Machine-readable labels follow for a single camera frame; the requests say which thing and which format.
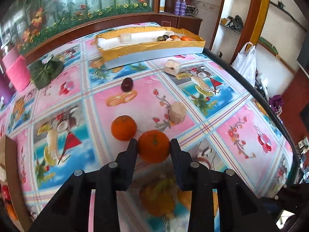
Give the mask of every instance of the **wooden shelf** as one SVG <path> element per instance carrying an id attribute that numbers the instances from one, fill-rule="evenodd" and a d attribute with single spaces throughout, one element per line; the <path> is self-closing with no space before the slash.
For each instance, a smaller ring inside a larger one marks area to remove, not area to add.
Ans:
<path id="1" fill-rule="evenodd" d="M 241 35 L 241 32 L 236 31 L 228 26 L 225 26 L 224 24 L 221 24 L 221 26 L 223 26 L 224 28 L 229 29 L 230 31 L 234 31 L 235 33 Z M 262 42 L 261 40 L 258 41 L 258 44 L 260 44 L 261 46 L 263 46 L 266 50 L 268 50 L 271 54 L 273 54 L 293 75 L 296 74 L 296 72 L 287 64 L 286 61 L 284 61 L 278 53 L 276 53 L 272 48 L 270 48 L 267 44 L 265 44 L 264 42 Z"/>

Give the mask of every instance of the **wooden frame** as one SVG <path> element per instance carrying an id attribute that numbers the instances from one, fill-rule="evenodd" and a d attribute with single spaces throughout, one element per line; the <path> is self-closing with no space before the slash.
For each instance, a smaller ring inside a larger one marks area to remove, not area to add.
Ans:
<path id="1" fill-rule="evenodd" d="M 221 0 L 218 19 L 217 19 L 217 22 L 216 22 L 216 26 L 214 28 L 214 33 L 213 33 L 213 37 L 211 39 L 211 44 L 209 45 L 210 50 L 212 49 L 212 46 L 214 45 L 214 40 L 215 40 L 216 35 L 217 35 L 217 31 L 218 31 L 219 23 L 220 23 L 220 20 L 221 20 L 222 11 L 223 11 L 224 1 L 225 0 Z"/>
<path id="2" fill-rule="evenodd" d="M 251 0 L 248 16 L 230 64 L 234 62 L 245 43 L 252 42 L 257 45 L 266 21 L 269 2 L 270 0 Z"/>
<path id="3" fill-rule="evenodd" d="M 6 184 L 9 187 L 11 202 L 18 218 L 18 221 L 12 220 L 12 222 L 20 231 L 27 232 L 32 225 L 32 220 L 28 215 L 20 187 L 17 167 L 17 144 L 7 136 L 3 136 L 0 139 L 0 163 L 5 166 Z"/>

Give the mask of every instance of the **white wall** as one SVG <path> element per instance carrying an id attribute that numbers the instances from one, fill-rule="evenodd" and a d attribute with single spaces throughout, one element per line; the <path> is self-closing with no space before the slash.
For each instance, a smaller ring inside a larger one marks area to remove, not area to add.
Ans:
<path id="1" fill-rule="evenodd" d="M 205 47 L 209 48 L 214 29 L 218 19 L 221 0 L 193 0 L 198 7 L 197 17 L 203 19 L 199 36 L 205 41 Z"/>
<path id="2" fill-rule="evenodd" d="M 282 1 L 285 5 L 284 9 L 303 26 L 307 27 L 305 17 L 293 0 L 271 1 L 276 4 L 278 1 Z M 261 36 L 276 47 L 279 55 L 293 70 L 297 71 L 299 69 L 296 60 L 306 33 L 288 15 L 270 4 Z"/>
<path id="3" fill-rule="evenodd" d="M 294 77 L 273 54 L 259 44 L 256 46 L 256 68 L 268 79 L 267 91 L 270 97 L 282 94 Z"/>

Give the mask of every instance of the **tangerine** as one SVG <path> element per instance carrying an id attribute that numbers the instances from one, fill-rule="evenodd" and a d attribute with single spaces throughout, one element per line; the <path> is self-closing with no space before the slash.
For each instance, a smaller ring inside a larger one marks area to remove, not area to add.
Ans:
<path id="1" fill-rule="evenodd" d="M 181 41 L 191 41 L 191 38 L 189 38 L 188 36 L 182 36 L 180 40 Z"/>
<path id="2" fill-rule="evenodd" d="M 136 133 L 137 126 L 130 116 L 122 115 L 112 122 L 112 135 L 120 141 L 129 141 Z"/>
<path id="3" fill-rule="evenodd" d="M 160 163 L 170 154 L 170 141 L 163 132 L 147 131 L 138 139 L 138 153 L 148 163 Z"/>

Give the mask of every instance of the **plastic bag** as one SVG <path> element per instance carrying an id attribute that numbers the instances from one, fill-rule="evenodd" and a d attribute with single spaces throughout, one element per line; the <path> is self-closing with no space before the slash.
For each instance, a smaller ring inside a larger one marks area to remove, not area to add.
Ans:
<path id="1" fill-rule="evenodd" d="M 249 50 L 245 51 L 247 44 L 251 44 Z M 248 42 L 244 45 L 238 53 L 232 67 L 238 71 L 252 86 L 255 84 L 255 71 L 256 71 L 256 52 L 255 46 Z"/>

